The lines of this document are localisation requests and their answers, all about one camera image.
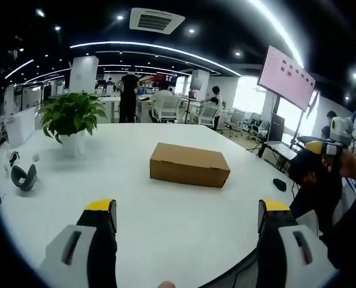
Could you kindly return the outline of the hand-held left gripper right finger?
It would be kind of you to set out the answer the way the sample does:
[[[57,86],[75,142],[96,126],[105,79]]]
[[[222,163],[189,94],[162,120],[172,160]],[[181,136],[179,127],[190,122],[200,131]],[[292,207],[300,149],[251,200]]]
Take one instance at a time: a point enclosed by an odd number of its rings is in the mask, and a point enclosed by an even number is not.
[[[294,218],[282,202],[258,205],[257,287],[331,287],[337,270],[311,210]]]

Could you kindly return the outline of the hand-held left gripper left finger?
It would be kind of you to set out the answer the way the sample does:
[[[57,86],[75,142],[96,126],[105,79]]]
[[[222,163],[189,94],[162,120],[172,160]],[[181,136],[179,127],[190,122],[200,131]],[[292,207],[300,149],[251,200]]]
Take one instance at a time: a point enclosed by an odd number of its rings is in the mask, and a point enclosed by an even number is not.
[[[39,274],[48,287],[116,287],[116,200],[90,203],[46,247]]]

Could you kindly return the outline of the person's right hand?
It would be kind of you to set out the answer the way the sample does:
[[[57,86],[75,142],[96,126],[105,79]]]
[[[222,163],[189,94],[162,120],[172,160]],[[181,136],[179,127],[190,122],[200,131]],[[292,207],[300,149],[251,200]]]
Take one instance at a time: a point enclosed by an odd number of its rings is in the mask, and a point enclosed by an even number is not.
[[[338,162],[341,177],[356,180],[356,156],[354,154],[344,149],[338,160],[332,156],[323,156],[322,158],[322,163],[329,172],[333,170],[333,164],[336,162]]]

